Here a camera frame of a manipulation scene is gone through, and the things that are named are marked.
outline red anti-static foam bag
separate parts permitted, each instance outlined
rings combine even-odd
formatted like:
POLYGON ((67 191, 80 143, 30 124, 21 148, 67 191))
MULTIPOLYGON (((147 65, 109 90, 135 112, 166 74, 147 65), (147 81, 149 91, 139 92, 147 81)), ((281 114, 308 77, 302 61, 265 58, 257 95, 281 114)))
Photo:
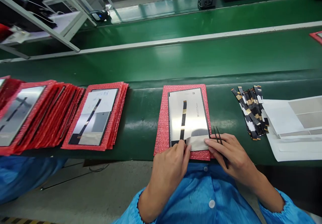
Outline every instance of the red anti-static foam bag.
POLYGON ((39 86, 46 86, 43 90, 41 96, 35 103, 33 109, 30 111, 28 117, 26 118, 25 122, 23 123, 22 127, 20 128, 19 133, 15 137, 15 139, 12 141, 10 146, 7 147, 0 147, 0 155, 10 155, 15 153, 16 148, 21 148, 20 146, 17 147, 18 143, 22 140, 24 137, 27 129, 29 128, 29 125, 31 124, 33 118, 36 116, 37 112, 40 110, 42 104, 47 99, 48 94, 50 93, 52 87, 55 85, 56 81, 54 80, 48 80, 44 82, 31 82, 31 83, 22 83, 18 90, 15 92, 15 94, 10 98, 10 100, 7 102, 7 104, 4 106, 4 108, 0 111, 0 119, 2 119, 5 115, 5 113, 8 111, 10 105, 15 101, 18 93, 25 88, 32 88, 32 87, 39 87, 39 86))
POLYGON ((119 112, 122 110, 122 101, 123 98, 125 97, 124 91, 126 90, 127 86, 124 88, 123 82, 116 82, 116 83, 107 83, 107 84, 98 84, 98 85, 90 85, 86 89, 86 92, 84 94, 84 97, 79 105, 79 108, 75 114, 75 117, 70 125, 70 128, 67 132, 66 138, 64 140, 63 146, 61 147, 62 149, 83 149, 83 150, 97 150, 97 151, 105 151, 107 148, 110 148, 110 146, 113 146, 113 134, 116 134, 117 128, 116 128, 116 123, 117 123, 117 118, 119 115, 119 112), (83 110, 85 101, 87 99, 88 94, 92 90, 97 90, 97 89, 115 89, 118 88, 118 92, 114 101, 114 105, 112 108, 111 115, 109 117, 105 133, 103 135, 101 144, 99 146, 90 146, 90 145, 70 145, 69 140, 72 136, 72 133, 74 131, 74 128, 77 124, 77 121, 81 115, 81 112, 83 110))
POLYGON ((24 81, 12 79, 10 76, 0 77, 5 81, 0 87, 0 111, 6 105, 7 101, 12 97, 13 94, 18 90, 21 83, 24 81))
POLYGON ((316 39, 320 44, 322 44, 322 37, 318 36, 318 34, 322 34, 322 31, 311 33, 310 36, 316 39))
POLYGON ((116 135, 117 135, 117 131, 118 131, 118 126, 120 124, 120 120, 121 120, 121 115, 122 115, 122 110, 123 110, 123 106, 124 106, 124 102, 125 102, 125 95, 126 95, 126 91, 128 88, 128 84, 127 83, 123 83, 122 86, 122 90, 121 90, 121 102, 119 105, 119 109, 117 111, 117 117, 115 119, 115 123, 114 123, 114 129, 112 130, 112 136, 110 138, 110 141, 108 143, 108 146, 106 149, 113 149, 113 145, 115 144, 116 141, 116 135))
POLYGON ((17 145, 15 149, 15 154, 20 154, 22 151, 26 149, 33 149, 31 141, 35 139, 36 135, 40 132, 40 126, 44 123, 45 114, 50 112, 49 106, 52 104, 55 99, 55 92, 58 92, 60 88, 60 84, 55 84, 50 92, 47 94, 46 100, 42 103, 39 111, 36 113, 35 117, 32 119, 25 135, 23 136, 20 143, 17 145))
POLYGON ((39 134, 35 139, 34 149, 54 147, 53 142, 58 138, 58 130, 61 127, 61 121, 64 118, 64 111, 67 102, 71 98, 72 85, 63 83, 59 89, 59 97, 54 99, 48 114, 45 116, 43 126, 39 129, 39 134))
MULTIPOLYGON (((173 85, 164 86, 161 100, 161 108, 159 115, 157 138, 155 141, 154 155, 161 153, 169 148, 169 111, 168 111, 168 93, 182 90, 189 90, 194 88, 201 88, 202 96, 204 99, 205 110, 208 120, 209 131, 211 134, 211 124, 208 109, 208 99, 205 84, 195 84, 195 85, 173 85)), ((209 150, 193 151, 190 154, 190 159, 195 160, 210 160, 209 150)))

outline blue sleeve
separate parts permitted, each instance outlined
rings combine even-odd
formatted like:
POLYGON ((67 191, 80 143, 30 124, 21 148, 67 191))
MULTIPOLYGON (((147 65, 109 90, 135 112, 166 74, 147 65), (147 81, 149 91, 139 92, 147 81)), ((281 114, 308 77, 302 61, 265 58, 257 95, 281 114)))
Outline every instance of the blue sleeve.
POLYGON ((145 187, 134 196, 133 200, 131 201, 126 211, 119 219, 114 221, 113 224, 144 224, 138 209, 139 198, 142 192, 144 191, 144 189, 145 187))
POLYGON ((270 212, 260 202, 259 208, 267 222, 267 224, 279 224, 279 223, 312 223, 315 224, 313 219, 294 205, 293 201, 283 192, 277 190, 285 201, 284 208, 281 213, 270 212))

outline worker's left hand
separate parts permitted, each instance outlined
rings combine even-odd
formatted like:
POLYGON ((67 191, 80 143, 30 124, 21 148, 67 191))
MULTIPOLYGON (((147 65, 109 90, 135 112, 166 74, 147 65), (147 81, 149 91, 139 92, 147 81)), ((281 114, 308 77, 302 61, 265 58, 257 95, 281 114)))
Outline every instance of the worker's left hand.
POLYGON ((153 222, 187 172, 191 146, 183 140, 156 154, 150 182, 140 196, 138 209, 145 223, 153 222))

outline bundle of flex cables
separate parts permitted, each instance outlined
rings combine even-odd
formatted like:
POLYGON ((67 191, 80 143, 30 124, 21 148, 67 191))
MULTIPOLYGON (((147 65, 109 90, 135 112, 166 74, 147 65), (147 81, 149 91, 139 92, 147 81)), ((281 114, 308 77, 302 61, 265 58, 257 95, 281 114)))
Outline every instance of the bundle of flex cables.
POLYGON ((252 140, 260 140, 260 136, 268 133, 268 118, 263 108, 263 97, 261 86, 243 91, 238 87, 238 92, 233 88, 231 91, 239 101, 244 113, 247 130, 252 140))

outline tweezers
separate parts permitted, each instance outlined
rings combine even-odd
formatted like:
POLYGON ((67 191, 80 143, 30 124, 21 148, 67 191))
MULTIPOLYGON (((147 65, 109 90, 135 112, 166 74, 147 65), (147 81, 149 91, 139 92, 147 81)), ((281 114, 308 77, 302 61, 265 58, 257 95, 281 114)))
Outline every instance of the tweezers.
MULTIPOLYGON (((217 132, 218 132, 218 135, 219 135, 220 144, 221 144, 221 145, 223 145, 223 144, 222 144, 221 137, 220 137, 220 133, 219 133, 219 130, 218 130, 217 126, 216 126, 216 129, 217 129, 217 132)), ((224 162, 225 162, 226 168, 228 169, 228 159, 227 159, 227 158, 226 158, 222 153, 220 153, 220 154, 221 154, 222 158, 224 159, 224 162)))

